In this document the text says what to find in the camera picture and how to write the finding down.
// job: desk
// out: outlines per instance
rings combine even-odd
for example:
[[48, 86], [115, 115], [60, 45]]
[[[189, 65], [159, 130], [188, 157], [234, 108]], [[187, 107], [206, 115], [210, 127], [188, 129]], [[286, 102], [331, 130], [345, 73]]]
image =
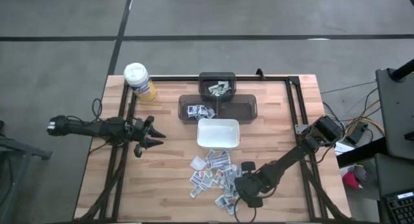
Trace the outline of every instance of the desk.
[[[315, 75], [301, 75], [300, 82], [308, 119], [312, 123], [324, 114], [318, 83]], [[137, 102], [135, 117], [153, 115], [154, 127], [167, 138], [163, 140], [163, 145], [144, 151], [140, 159], [134, 157], [131, 144], [118, 221], [235, 221], [224, 209], [215, 206], [214, 200], [223, 193], [218, 186], [213, 185], [195, 199], [189, 195], [193, 188], [189, 182], [193, 174], [190, 163], [195, 156], [204, 157], [207, 150], [197, 145], [197, 125], [183, 124], [178, 118], [177, 109], [180, 95], [198, 94], [197, 82], [154, 83], [157, 97], [148, 103]], [[102, 118], [118, 115], [123, 84], [123, 76], [108, 77], [102, 99]], [[280, 158], [296, 145], [286, 93], [286, 86], [282, 82], [237, 82], [237, 94], [256, 96], [258, 118], [251, 124], [240, 126], [240, 145], [230, 152], [233, 164], [254, 161], [257, 166], [261, 166]], [[299, 116], [298, 104], [296, 113]], [[103, 140], [93, 140], [91, 148], [102, 143]], [[322, 148], [316, 157], [319, 159], [324, 151]], [[82, 216], [102, 191], [110, 152], [108, 146], [95, 151], [88, 158], [75, 218]], [[325, 191], [339, 209], [350, 216], [333, 150], [319, 165], [319, 170]], [[252, 218], [253, 210], [247, 208], [244, 202], [238, 207], [241, 221]], [[256, 221], [308, 220], [300, 167], [295, 164], [286, 171], [276, 193], [265, 199], [264, 207], [257, 210]]]

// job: red object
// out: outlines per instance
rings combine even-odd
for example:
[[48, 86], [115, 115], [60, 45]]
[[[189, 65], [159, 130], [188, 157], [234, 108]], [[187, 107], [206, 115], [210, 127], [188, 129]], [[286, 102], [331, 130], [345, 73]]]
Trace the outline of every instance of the red object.
[[355, 189], [360, 189], [360, 187], [358, 186], [358, 182], [356, 182], [354, 172], [352, 171], [347, 172], [345, 175], [343, 175], [342, 181], [345, 185], [349, 185], [350, 187]]

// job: small card pile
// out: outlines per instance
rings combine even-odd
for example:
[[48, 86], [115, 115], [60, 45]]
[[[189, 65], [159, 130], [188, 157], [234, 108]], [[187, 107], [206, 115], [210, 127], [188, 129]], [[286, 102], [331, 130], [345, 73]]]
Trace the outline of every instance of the small card pile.
[[195, 185], [195, 188], [190, 192], [190, 196], [196, 198], [202, 191], [206, 191], [213, 184], [217, 184], [224, 192], [214, 201], [215, 204], [219, 208], [224, 207], [229, 215], [234, 215], [234, 202], [239, 198], [234, 179], [241, 177], [241, 167], [230, 163], [228, 151], [222, 151], [214, 157], [215, 154], [215, 150], [210, 150], [204, 159], [196, 157], [191, 162], [191, 167], [196, 172], [190, 179], [190, 182]]
[[188, 118], [195, 117], [197, 120], [202, 118], [213, 118], [215, 116], [214, 110], [204, 105], [188, 106], [187, 114]]
[[217, 85], [213, 85], [208, 88], [212, 95], [220, 96], [225, 94], [228, 90], [232, 88], [228, 86], [228, 81], [219, 81]]

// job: concrete floor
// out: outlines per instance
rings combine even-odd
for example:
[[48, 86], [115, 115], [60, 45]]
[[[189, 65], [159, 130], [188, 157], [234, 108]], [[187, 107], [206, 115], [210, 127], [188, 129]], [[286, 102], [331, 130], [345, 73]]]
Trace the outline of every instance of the concrete floor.
[[[0, 0], [0, 37], [116, 36], [125, 2]], [[408, 0], [133, 0], [125, 35], [414, 34], [413, 14]], [[93, 119], [91, 102], [102, 95], [113, 49], [113, 41], [0, 41], [6, 134], [53, 151], [50, 161], [32, 161], [13, 223], [71, 219], [91, 139], [49, 137], [45, 127], [59, 114]], [[320, 90], [329, 91], [373, 81], [376, 69], [401, 66], [413, 49], [413, 39], [123, 42], [114, 73], [131, 62], [151, 74], [252, 74], [262, 68], [267, 74], [316, 74]], [[322, 98], [342, 117], [373, 88]], [[363, 102], [343, 118], [362, 110]], [[379, 112], [373, 119], [382, 123]], [[350, 197], [353, 216], [376, 221], [373, 202]]]

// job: white bowl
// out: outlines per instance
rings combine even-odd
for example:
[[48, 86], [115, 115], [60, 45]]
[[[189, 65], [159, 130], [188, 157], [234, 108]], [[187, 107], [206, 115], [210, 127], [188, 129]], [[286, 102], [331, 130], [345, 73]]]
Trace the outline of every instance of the white bowl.
[[197, 144], [204, 149], [231, 150], [240, 142], [239, 122], [232, 119], [199, 121]]

